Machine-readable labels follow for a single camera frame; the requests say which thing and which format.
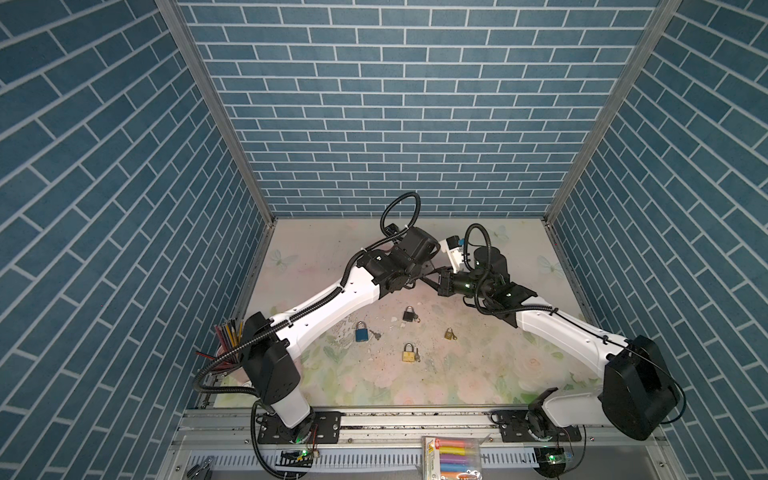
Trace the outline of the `pink pencil cup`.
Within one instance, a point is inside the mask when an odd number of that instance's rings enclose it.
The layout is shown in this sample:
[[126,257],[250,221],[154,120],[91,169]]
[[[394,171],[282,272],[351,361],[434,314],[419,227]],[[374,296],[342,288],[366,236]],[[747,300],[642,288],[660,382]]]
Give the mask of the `pink pencil cup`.
[[[199,358],[214,361],[224,353],[228,353],[238,347],[242,341],[243,323],[236,320],[229,320],[223,324],[213,327],[216,351],[214,354],[208,354],[197,349],[195,355]],[[234,354],[227,357],[221,364],[214,367],[212,372],[215,374],[225,374],[238,369],[241,365],[242,354]]]

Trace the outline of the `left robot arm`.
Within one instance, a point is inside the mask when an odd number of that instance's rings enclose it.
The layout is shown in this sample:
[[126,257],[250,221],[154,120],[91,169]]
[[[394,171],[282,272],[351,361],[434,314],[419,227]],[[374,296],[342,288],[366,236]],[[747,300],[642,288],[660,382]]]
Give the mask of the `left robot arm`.
[[[421,198],[406,192],[384,210],[379,227],[384,238],[357,251],[341,278],[304,303],[268,320],[249,318],[249,339],[201,369],[193,380],[199,393],[251,395],[257,406],[277,416],[288,428],[304,426],[313,415],[299,390],[295,365],[303,351],[338,321],[388,294],[411,287],[438,253],[439,242],[416,226]],[[231,357],[241,360],[249,387],[205,386],[204,379]]]

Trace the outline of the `black padlock with key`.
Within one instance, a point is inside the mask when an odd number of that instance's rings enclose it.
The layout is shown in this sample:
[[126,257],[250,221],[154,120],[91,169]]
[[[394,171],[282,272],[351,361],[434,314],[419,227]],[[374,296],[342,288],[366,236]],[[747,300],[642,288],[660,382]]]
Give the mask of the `black padlock with key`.
[[419,322],[419,316],[412,306],[407,306],[403,312],[402,320],[404,322]]

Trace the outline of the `blue padlock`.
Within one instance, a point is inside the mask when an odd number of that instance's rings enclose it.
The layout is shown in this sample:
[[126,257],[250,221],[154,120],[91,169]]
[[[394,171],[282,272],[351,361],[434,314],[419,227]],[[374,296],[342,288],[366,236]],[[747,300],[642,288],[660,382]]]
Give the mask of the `blue padlock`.
[[370,339],[367,324],[363,321],[359,321],[356,324],[354,334],[357,343],[367,342]]

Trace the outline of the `highlighter marker pack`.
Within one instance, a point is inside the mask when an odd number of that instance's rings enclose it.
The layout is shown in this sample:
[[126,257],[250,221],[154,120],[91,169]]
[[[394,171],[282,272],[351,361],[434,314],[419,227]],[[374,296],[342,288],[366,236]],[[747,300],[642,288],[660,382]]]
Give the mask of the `highlighter marker pack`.
[[422,438],[422,476],[425,480],[480,480],[483,478],[476,439],[426,436]]

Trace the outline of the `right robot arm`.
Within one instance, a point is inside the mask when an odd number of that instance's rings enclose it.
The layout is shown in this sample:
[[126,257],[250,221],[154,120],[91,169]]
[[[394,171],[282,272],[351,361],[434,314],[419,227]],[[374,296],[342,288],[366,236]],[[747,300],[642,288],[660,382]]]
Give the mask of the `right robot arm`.
[[470,308],[553,344],[597,377],[595,385],[582,389],[548,388],[531,402],[526,420],[532,436],[547,440],[558,428],[611,425],[645,440],[658,426],[682,419],[686,393],[653,340],[607,332],[545,302],[510,279],[506,257],[489,232],[478,223],[466,230],[475,231],[483,244],[472,245],[466,235],[440,241],[450,264],[438,270],[437,293],[463,296]]

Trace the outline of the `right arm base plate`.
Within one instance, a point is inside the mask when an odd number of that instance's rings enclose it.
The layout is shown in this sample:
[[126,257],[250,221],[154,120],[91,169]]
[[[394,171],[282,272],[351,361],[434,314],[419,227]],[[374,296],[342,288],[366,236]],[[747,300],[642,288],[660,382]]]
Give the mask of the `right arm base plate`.
[[582,440],[579,428],[557,427],[538,411],[492,410],[489,419],[499,429],[503,443],[576,443]]

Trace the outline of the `aluminium rail frame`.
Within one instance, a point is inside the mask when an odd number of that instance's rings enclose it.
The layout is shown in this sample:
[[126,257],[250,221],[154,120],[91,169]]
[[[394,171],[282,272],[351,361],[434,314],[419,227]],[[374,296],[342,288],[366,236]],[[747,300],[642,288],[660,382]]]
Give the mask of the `aluminium rail frame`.
[[577,427],[576,443],[503,443],[492,410],[520,406],[318,407],[340,411],[337,444],[266,445],[260,415],[244,409],[184,412],[158,476],[161,479],[262,479],[269,465],[306,479],[420,479],[422,438],[476,439],[485,479],[681,479],[668,438],[656,431],[632,440],[608,425]]

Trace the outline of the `large brass padlock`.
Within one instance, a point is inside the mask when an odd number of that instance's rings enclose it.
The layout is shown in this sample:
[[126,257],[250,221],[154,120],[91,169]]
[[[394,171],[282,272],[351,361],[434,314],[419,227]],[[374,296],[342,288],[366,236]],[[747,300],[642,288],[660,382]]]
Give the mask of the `large brass padlock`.
[[420,362],[418,348],[412,343],[406,343],[403,348],[401,360],[406,363]]

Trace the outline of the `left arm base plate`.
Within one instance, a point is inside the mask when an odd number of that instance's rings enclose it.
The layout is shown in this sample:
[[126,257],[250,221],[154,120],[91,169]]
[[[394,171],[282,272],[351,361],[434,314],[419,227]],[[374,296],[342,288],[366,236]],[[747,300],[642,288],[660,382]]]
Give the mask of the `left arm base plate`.
[[341,430],[340,411],[314,411],[295,427],[287,427],[277,415],[260,418],[257,441],[266,445],[337,444]]

